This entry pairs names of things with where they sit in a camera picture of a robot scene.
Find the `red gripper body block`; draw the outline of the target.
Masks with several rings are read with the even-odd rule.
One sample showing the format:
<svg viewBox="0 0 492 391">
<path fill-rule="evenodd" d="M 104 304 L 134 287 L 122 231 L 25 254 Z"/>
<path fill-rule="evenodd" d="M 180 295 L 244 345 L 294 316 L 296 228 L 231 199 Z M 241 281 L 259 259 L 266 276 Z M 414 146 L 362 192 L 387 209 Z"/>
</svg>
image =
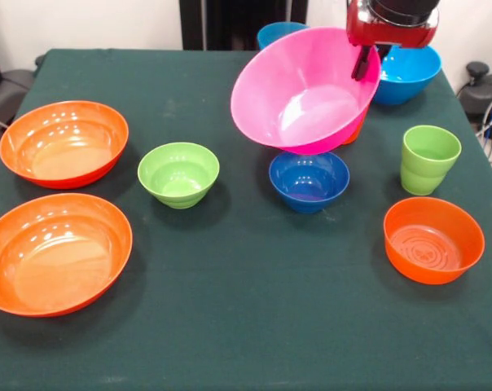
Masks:
<svg viewBox="0 0 492 391">
<path fill-rule="evenodd" d="M 437 31 L 438 0 L 350 1 L 346 32 L 358 46 L 427 46 Z"/>
</svg>

